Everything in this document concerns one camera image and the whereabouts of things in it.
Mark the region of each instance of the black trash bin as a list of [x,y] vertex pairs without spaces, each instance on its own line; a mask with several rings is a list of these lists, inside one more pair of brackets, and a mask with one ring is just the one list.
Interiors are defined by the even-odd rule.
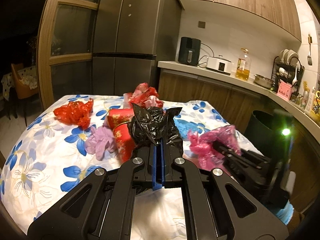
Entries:
[[244,136],[265,156],[272,158],[273,115],[254,110],[251,114]]

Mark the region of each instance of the tablecloth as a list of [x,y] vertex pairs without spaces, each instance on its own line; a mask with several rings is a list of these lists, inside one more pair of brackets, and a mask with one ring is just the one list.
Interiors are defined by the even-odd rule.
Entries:
[[[120,166],[117,152],[105,152],[97,161],[84,149],[90,128],[81,130],[76,125],[64,125],[55,120],[53,110],[68,101],[94,99],[91,126],[103,124],[110,108],[121,108],[123,98],[116,96],[64,96],[44,111],[23,132],[10,152],[0,175],[0,198],[17,225],[27,233],[29,225],[70,187],[79,183],[100,166],[113,170]],[[175,122],[184,123],[200,134],[228,123],[207,102],[164,102],[164,108],[182,107]],[[257,151],[236,133],[240,147]],[[184,157],[194,157],[189,142],[184,141]],[[180,188],[148,190],[135,199],[131,239],[163,240],[187,239]]]
[[[18,71],[18,74],[22,78],[24,76],[32,76],[34,78],[37,78],[36,66],[23,68],[23,69]],[[8,101],[9,100],[10,88],[14,87],[13,78],[12,78],[12,72],[10,72],[10,73],[8,73],[8,74],[6,74],[6,75],[4,75],[2,77],[1,84],[3,86],[3,88],[2,88],[3,96]]]

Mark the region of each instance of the gray refrigerator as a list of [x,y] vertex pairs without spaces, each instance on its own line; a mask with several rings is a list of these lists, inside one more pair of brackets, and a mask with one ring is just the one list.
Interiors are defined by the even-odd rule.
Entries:
[[158,87],[158,61],[174,61],[178,0],[100,0],[92,59],[93,94],[123,95],[139,83]]

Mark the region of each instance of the red packaging with gold print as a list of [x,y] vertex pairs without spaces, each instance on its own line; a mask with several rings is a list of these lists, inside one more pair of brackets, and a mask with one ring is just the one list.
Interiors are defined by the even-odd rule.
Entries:
[[135,143],[128,131],[128,123],[126,122],[116,126],[113,130],[113,135],[116,139],[121,162],[124,163],[131,158],[132,151],[135,147]]
[[117,125],[130,122],[134,116],[133,109],[110,109],[105,119],[105,125],[113,130]]

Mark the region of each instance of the hanging spatula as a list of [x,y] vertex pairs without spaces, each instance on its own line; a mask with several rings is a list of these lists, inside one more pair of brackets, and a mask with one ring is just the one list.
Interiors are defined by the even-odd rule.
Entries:
[[308,54],[308,65],[312,66],[312,58],[311,58],[311,43],[312,43],[312,37],[308,36],[308,41],[309,41],[309,54]]

